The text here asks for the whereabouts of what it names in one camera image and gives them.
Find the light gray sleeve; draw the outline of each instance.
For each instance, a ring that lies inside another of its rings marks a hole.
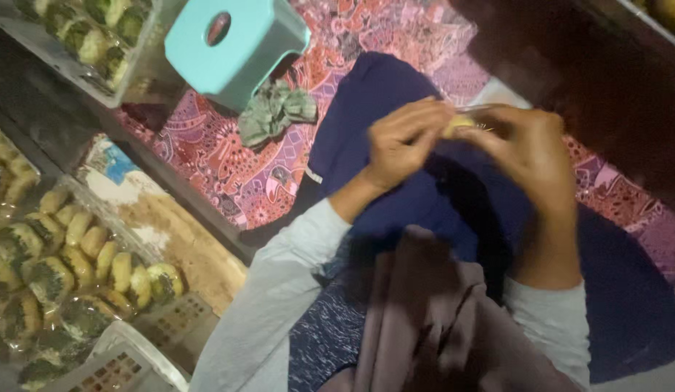
[[[191,391],[244,391],[263,384],[291,327],[317,297],[312,271],[329,261],[351,226],[320,201],[255,254],[248,279],[220,317],[193,374]],[[274,391],[285,391],[284,381]]]
[[[571,290],[538,290],[505,279],[503,302],[526,337],[559,371],[589,391],[589,324],[584,282]]]

